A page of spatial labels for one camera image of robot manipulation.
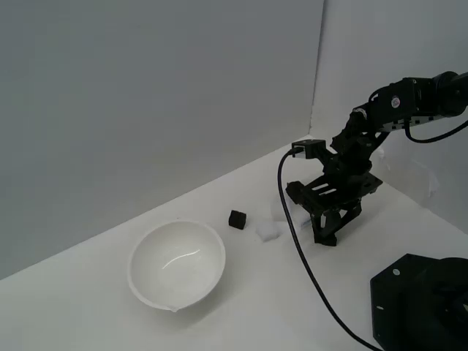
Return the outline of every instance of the black robotic arm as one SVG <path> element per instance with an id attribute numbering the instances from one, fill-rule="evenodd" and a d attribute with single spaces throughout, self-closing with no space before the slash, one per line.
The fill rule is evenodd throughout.
<path id="1" fill-rule="evenodd" d="M 319 159 L 323 175 L 307 185 L 289 183 L 292 201 L 311 215 L 316 243 L 336 245 L 335 233 L 361 213 L 361 199 L 382 181 L 369 171 L 371 154 L 390 132 L 404 129 L 416 143 L 433 143 L 468 127 L 468 121 L 437 137 L 417 140 L 410 128 L 461 115 L 468 105 L 468 73 L 445 72 L 435 78 L 404 78 L 376 90 L 367 103 L 354 108 L 341 133 L 331 142 L 302 140 L 292 144 L 294 157 Z"/>

